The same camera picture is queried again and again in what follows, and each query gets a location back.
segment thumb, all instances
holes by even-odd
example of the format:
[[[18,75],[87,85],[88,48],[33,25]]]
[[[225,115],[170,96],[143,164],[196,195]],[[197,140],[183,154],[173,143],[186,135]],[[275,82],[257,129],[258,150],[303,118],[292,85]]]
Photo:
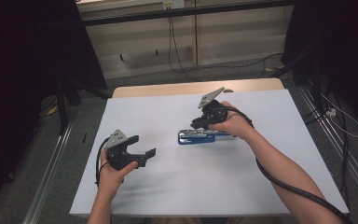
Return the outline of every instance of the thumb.
[[[138,162],[137,161],[132,161],[131,163],[129,163],[126,167],[124,167],[123,169],[121,169],[120,175],[122,177],[126,176],[127,174],[129,174],[131,171],[133,171],[136,167],[138,166]]]

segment metal bar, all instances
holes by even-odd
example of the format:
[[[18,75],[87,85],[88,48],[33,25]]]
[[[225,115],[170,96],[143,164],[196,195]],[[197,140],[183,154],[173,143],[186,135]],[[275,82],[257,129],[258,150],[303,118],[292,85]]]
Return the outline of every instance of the metal bar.
[[[162,18],[193,16],[193,15],[201,15],[201,14],[249,10],[249,9],[267,8],[267,7],[285,7],[295,4],[305,4],[305,3],[315,3],[315,2],[318,1],[264,0],[264,1],[254,1],[254,2],[247,2],[247,3],[227,4],[227,5],[218,5],[218,6],[208,6],[208,7],[187,7],[187,8],[177,8],[171,10],[159,10],[159,11],[142,12],[142,13],[135,13],[129,15],[122,15],[122,16],[90,18],[90,19],[85,19],[83,21],[48,22],[43,24],[37,24],[35,27],[63,28],[63,27],[78,27],[78,26],[94,26],[94,25],[104,25],[110,23],[121,23],[127,21],[146,21],[146,20],[155,20],[155,19],[162,19]]]
[[[306,101],[307,105],[310,107],[310,109],[313,111],[315,110],[315,118],[318,118],[319,112],[316,110],[315,106],[312,104],[313,99],[312,98],[312,94],[307,91],[305,92],[303,89],[301,89],[301,93],[302,96],[304,98],[304,100]],[[329,138],[329,140],[331,141],[331,143],[333,144],[334,149],[336,150],[336,152],[338,153],[339,157],[342,159],[343,156],[343,150],[341,145],[343,144],[343,140],[341,139],[341,137],[339,136],[339,134],[337,133],[337,131],[335,130],[335,128],[333,127],[333,125],[331,124],[331,122],[326,118],[321,118],[319,120],[319,124],[321,125],[322,129],[324,130],[324,132],[326,133],[327,137]],[[357,160],[352,156],[351,153],[349,153],[348,156],[348,169],[353,177],[353,179],[356,181],[357,185],[358,185],[358,162]]]
[[[23,224],[36,224],[39,219],[40,213],[42,212],[43,205],[46,198],[48,197],[48,191],[50,189],[52,180],[55,176],[55,172],[60,162],[62,152],[66,146],[69,135],[72,130],[73,120],[75,119],[77,110],[74,113],[73,117],[70,119],[66,129],[57,142],[57,145],[54,149],[53,155],[48,163],[48,168],[46,169],[45,174],[42,177],[42,180],[39,184],[37,192],[32,200],[32,203],[25,215],[25,219],[22,221]]]

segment white table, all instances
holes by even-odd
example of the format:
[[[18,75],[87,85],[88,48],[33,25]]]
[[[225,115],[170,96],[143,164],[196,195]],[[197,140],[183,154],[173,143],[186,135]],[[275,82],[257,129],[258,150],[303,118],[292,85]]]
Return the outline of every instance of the white table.
[[[240,139],[180,146],[177,132],[201,115],[203,94],[113,98],[107,103],[70,214],[87,217],[97,192],[98,147],[115,129],[140,135],[130,153],[156,147],[145,168],[125,178],[112,214],[132,217],[244,217],[287,215],[288,210]],[[272,145],[302,166],[328,202],[348,212],[287,90],[222,93],[247,114]]]

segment person's right hand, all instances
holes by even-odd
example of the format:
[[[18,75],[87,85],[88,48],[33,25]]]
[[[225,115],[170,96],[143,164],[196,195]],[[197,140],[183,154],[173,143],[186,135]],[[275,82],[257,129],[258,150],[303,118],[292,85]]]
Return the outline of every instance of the person's right hand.
[[[223,106],[230,106],[236,108],[234,105],[231,105],[229,102],[221,102]],[[209,128],[213,131],[223,131],[227,132],[233,136],[238,136],[241,139],[244,139],[246,133],[253,129],[253,127],[243,118],[240,114],[228,111],[227,119],[221,123],[210,124]]]

